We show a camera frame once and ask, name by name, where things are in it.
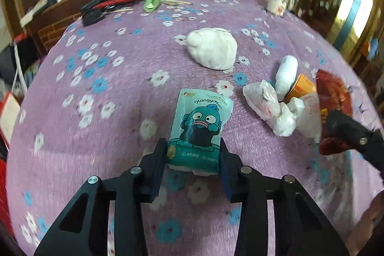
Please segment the teal cartoon tissue pack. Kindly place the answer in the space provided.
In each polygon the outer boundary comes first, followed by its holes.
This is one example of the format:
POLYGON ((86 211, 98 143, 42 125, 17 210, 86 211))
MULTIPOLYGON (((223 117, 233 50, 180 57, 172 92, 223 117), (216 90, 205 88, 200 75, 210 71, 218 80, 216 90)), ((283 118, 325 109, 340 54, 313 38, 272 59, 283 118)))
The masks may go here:
POLYGON ((180 90, 168 141, 167 164, 172 170, 217 175, 222 128, 234 102, 208 90, 180 90))

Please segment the white crumpled plastic bag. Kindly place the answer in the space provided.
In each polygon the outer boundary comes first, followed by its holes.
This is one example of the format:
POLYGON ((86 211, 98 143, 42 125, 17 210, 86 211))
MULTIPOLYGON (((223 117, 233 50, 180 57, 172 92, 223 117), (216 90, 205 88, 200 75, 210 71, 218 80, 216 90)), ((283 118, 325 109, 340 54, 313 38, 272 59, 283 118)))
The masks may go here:
POLYGON ((281 113, 276 91, 268 81, 245 85, 243 95, 247 104, 264 121, 276 118, 281 113))

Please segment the purple floral tablecloth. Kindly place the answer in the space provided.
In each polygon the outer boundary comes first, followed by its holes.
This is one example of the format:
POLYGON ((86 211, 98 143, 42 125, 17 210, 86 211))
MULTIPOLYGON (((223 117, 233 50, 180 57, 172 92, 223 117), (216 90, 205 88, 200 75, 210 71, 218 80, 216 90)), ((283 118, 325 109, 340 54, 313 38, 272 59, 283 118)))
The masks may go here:
POLYGON ((234 102, 222 136, 260 173, 295 176, 346 237, 382 191, 379 173, 356 151, 324 157, 310 138, 277 137, 248 106, 247 83, 273 83, 286 55, 299 73, 334 73, 351 88, 354 117, 381 126, 365 87, 337 50, 291 13, 277 17, 259 0, 181 0, 146 13, 140 5, 95 25, 69 26, 27 90, 7 160, 10 219, 21 250, 33 255, 49 227, 91 175, 116 177, 167 138, 183 88, 234 102), (228 70, 194 61, 188 34, 228 30, 238 44, 228 70))

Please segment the black key fob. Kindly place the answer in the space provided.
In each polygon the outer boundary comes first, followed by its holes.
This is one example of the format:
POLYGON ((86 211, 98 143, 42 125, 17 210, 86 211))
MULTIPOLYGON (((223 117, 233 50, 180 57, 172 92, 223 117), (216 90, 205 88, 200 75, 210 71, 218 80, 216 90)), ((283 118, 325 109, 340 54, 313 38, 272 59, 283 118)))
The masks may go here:
POLYGON ((95 23, 98 23, 104 18, 104 13, 103 10, 100 8, 93 8, 90 10, 87 10, 83 15, 82 15, 82 22, 83 26, 87 27, 90 25, 94 25, 95 23))

